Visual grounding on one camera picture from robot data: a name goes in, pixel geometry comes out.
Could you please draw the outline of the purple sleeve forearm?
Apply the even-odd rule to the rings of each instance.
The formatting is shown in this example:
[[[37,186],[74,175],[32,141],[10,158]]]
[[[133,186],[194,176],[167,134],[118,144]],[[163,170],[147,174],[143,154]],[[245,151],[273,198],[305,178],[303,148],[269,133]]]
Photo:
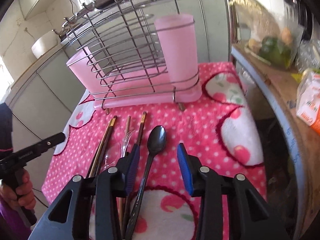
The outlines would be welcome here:
[[[28,239],[31,229],[25,226],[18,212],[12,209],[9,204],[1,197],[1,217],[7,224],[8,229],[17,239]]]

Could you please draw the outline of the person's left hand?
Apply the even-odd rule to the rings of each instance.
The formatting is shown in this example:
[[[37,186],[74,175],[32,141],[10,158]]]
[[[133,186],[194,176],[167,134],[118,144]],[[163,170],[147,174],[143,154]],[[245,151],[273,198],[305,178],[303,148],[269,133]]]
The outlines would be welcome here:
[[[19,206],[32,210],[36,205],[36,199],[27,170],[24,170],[22,181],[23,184],[13,190],[1,180],[1,198],[14,210]]]

